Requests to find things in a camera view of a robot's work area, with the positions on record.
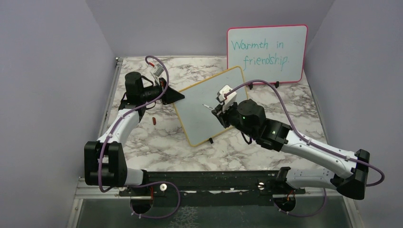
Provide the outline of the yellow framed whiteboard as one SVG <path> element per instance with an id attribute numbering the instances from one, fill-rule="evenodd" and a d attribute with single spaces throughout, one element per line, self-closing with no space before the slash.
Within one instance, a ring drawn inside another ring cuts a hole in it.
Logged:
<path id="1" fill-rule="evenodd" d="M 216 99 L 219 90 L 225 85 L 235 88 L 245 82 L 242 68 L 235 66 L 179 91 L 185 98 L 173 106 L 190 146 L 199 146 L 229 130 L 202 104 L 215 108 L 219 104 Z"/>

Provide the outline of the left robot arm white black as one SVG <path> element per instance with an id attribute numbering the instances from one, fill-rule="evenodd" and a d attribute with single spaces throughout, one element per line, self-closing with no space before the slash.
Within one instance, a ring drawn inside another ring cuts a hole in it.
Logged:
<path id="1" fill-rule="evenodd" d="M 85 183 L 103 188 L 131 186 L 138 195 L 149 190 L 145 171 L 130 169 L 126 165 L 123 147 L 134 128 L 145 115 L 147 106 L 160 100 L 163 105 L 173 104 L 185 98 L 183 94 L 168 86 L 160 77 L 154 84 L 145 87 L 145 76 L 139 72 L 125 75 L 125 89 L 112 125 L 96 141 L 84 146 Z"/>

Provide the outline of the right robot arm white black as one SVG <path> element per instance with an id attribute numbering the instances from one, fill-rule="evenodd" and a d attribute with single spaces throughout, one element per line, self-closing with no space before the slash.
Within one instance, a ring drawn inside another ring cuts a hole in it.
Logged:
<path id="1" fill-rule="evenodd" d="M 309 138 L 288 124 L 267 118 L 263 106 L 251 99 L 234 102 L 227 108 L 219 104 L 211 113 L 224 128 L 236 128 L 265 149 L 293 154 L 321 166 L 310 170 L 286 168 L 274 180 L 278 192 L 313 187 L 336 190 L 355 200 L 364 199 L 369 152 L 342 150 Z"/>

